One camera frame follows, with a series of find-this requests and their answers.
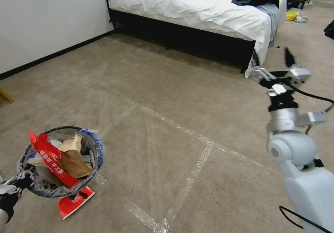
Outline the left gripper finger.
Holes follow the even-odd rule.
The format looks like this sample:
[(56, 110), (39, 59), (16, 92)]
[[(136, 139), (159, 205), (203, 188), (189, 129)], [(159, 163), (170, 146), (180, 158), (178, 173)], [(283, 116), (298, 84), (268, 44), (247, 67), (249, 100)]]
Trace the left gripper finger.
[(0, 195), (12, 195), (22, 193), (23, 188), (18, 184), (17, 180), (8, 180), (0, 185)]
[(11, 182), (10, 185), (15, 186), (14, 192), (22, 192), (33, 184), (33, 173), (31, 171), (20, 172)]

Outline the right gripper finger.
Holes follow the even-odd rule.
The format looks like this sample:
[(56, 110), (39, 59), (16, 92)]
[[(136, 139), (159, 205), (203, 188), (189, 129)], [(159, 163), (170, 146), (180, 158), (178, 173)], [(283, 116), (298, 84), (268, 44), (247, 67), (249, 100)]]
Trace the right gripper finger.
[(253, 51), (251, 60), (251, 76), (257, 81), (271, 81), (275, 80), (275, 76), (267, 69), (260, 66), (260, 61), (256, 51)]
[(287, 68), (285, 78), (288, 79), (288, 81), (293, 85), (300, 85), (305, 83), (311, 76), (309, 70), (297, 65), (295, 57), (287, 47), (285, 47), (284, 50), (284, 57)]

